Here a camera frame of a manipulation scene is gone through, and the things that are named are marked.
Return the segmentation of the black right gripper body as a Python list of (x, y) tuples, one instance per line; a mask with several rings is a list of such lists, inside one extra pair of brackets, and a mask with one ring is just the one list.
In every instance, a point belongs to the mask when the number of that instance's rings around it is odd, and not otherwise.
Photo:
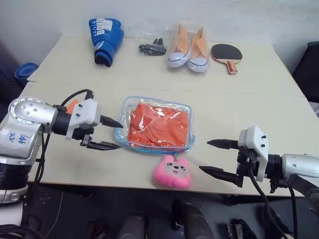
[(237, 156), (237, 179), (236, 185), (242, 188), (244, 176), (257, 176), (259, 163), (257, 162), (257, 153), (253, 149), (239, 147)]

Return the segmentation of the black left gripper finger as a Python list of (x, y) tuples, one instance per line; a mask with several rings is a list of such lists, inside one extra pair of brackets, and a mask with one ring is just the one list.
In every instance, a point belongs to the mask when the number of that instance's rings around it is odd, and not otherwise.
[(116, 120), (106, 117), (104, 115), (100, 116), (100, 123), (104, 126), (113, 127), (113, 128), (123, 128), (122, 124)]
[(119, 148), (121, 148), (121, 146), (113, 144), (113, 143), (105, 142), (105, 141), (101, 141), (99, 143), (91, 141), (87, 145), (87, 148), (94, 149), (94, 150), (107, 151), (107, 150), (119, 149)]

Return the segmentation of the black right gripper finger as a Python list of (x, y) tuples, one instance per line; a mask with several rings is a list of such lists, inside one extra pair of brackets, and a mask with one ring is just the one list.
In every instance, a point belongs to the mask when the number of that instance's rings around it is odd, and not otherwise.
[(207, 142), (207, 144), (212, 145), (221, 149), (238, 149), (238, 141), (230, 139), (214, 139)]
[(233, 184), (237, 184), (237, 175), (229, 172), (225, 172), (221, 168), (216, 168), (212, 166), (199, 166), (199, 168), (204, 171), (206, 174), (209, 174), (210, 176), (222, 180), (231, 182)]

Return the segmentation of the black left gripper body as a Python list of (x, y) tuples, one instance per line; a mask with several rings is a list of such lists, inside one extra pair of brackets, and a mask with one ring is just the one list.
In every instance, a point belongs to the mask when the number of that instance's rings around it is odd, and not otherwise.
[(74, 129), (72, 134), (72, 139), (79, 140), (80, 145), (84, 147), (91, 147), (91, 135), (94, 133), (94, 128), (90, 127), (87, 129), (83, 129), (81, 127), (78, 127)]

